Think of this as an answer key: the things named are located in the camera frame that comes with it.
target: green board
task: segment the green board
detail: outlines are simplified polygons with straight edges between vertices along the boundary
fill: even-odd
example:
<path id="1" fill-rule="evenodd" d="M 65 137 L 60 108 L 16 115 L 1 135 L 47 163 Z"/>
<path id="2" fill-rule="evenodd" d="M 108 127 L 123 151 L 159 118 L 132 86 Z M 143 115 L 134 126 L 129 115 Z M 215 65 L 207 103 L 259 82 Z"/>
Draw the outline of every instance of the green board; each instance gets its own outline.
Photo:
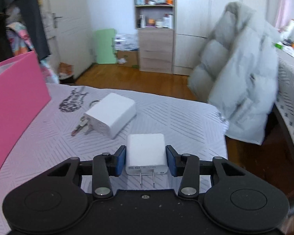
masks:
<path id="1" fill-rule="evenodd" d="M 96 62 L 103 63 L 117 63 L 114 50 L 114 38 L 116 35 L 115 29 L 104 29 L 94 32 Z"/>

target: pink folder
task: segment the pink folder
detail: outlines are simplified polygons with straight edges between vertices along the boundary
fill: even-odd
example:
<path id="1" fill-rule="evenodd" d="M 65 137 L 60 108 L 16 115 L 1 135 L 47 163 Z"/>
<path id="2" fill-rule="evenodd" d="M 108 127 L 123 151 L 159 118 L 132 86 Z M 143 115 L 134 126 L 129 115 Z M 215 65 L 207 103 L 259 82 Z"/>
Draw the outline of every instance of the pink folder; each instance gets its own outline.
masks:
<path id="1" fill-rule="evenodd" d="M 34 52 L 0 63 L 0 168 L 50 99 Z"/>

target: metal screw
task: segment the metal screw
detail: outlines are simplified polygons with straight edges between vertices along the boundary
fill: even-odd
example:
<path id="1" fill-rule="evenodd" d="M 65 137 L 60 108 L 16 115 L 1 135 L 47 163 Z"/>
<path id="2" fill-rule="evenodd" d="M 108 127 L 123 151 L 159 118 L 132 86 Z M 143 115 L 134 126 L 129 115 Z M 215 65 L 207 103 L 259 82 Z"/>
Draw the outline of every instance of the metal screw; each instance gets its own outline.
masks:
<path id="1" fill-rule="evenodd" d="M 193 187 L 184 187 L 181 189 L 181 193 L 185 195 L 193 195 L 197 192 L 197 190 Z"/>
<path id="2" fill-rule="evenodd" d="M 107 187 L 98 187 L 96 190 L 95 190 L 95 193 L 98 194 L 98 195 L 107 195 L 111 192 L 111 190 Z"/>

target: box on shelf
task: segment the box on shelf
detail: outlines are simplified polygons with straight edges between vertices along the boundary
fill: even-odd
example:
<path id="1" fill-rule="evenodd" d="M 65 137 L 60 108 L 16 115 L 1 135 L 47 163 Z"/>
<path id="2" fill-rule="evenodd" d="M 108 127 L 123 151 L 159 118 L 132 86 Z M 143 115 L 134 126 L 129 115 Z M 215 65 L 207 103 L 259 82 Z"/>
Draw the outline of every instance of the box on shelf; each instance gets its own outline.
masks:
<path id="1" fill-rule="evenodd" d="M 138 51 L 121 51 L 117 52 L 118 65 L 138 68 Z"/>
<path id="2" fill-rule="evenodd" d="M 137 34 L 116 34 L 114 38 L 115 50 L 129 51 L 138 49 Z"/>

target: orange container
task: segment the orange container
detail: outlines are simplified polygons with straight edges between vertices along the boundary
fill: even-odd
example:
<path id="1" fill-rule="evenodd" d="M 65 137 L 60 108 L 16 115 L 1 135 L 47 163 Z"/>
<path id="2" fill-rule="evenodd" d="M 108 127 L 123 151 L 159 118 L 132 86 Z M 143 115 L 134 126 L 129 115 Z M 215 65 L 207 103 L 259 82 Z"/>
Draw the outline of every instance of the orange container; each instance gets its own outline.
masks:
<path id="1" fill-rule="evenodd" d="M 155 20 L 150 18 L 148 19 L 148 24 L 151 25 L 151 26 L 154 26 L 154 23 L 155 23 Z"/>
<path id="2" fill-rule="evenodd" d="M 173 0 L 166 0 L 167 4 L 173 5 Z"/>

